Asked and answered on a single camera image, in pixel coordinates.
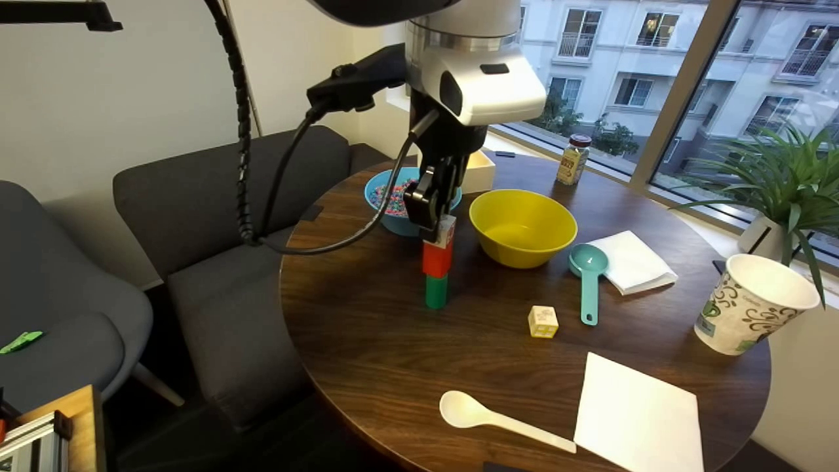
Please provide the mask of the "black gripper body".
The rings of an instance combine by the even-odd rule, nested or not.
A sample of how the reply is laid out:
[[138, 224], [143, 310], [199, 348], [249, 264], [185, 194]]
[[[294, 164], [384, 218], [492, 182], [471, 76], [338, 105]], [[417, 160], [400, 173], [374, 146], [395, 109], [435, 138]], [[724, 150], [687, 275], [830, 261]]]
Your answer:
[[422, 161], [443, 167], [451, 186], [464, 181], [464, 167], [471, 152], [484, 142], [484, 125], [458, 122], [443, 105], [424, 92], [410, 92], [408, 112], [410, 138], [422, 150]]

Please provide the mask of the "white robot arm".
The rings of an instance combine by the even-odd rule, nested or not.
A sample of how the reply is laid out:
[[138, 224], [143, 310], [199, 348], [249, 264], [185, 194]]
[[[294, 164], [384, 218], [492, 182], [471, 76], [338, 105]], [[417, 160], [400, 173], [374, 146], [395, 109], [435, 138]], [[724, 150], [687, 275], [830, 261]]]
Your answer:
[[321, 118], [367, 109], [374, 92], [408, 85], [408, 142], [422, 160], [403, 205], [418, 232], [433, 237], [488, 125], [528, 119], [544, 108], [544, 85], [517, 43], [522, 0], [311, 1], [351, 25], [408, 24], [400, 43], [336, 64], [306, 88], [306, 98], [311, 115]]

